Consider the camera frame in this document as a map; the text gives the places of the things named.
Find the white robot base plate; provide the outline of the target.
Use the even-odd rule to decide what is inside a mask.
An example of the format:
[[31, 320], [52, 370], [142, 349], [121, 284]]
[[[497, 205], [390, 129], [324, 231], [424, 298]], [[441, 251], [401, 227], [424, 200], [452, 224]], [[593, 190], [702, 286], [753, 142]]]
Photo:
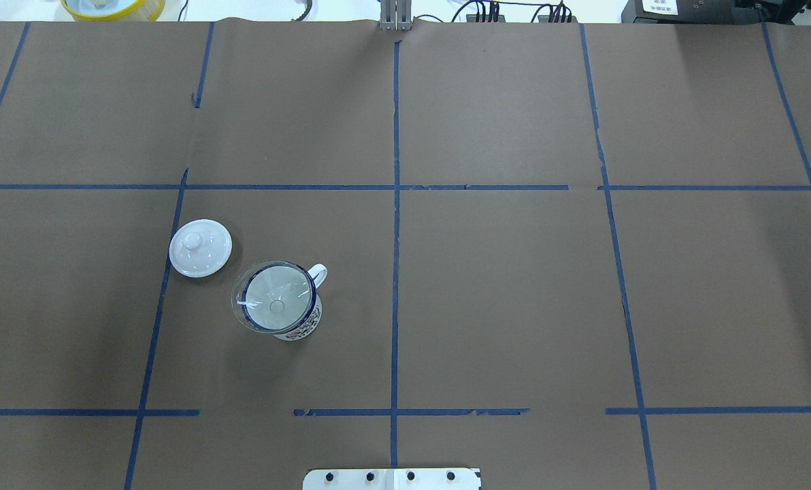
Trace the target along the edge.
[[481, 489], [479, 469], [378, 468], [316, 469], [307, 472], [303, 489]]

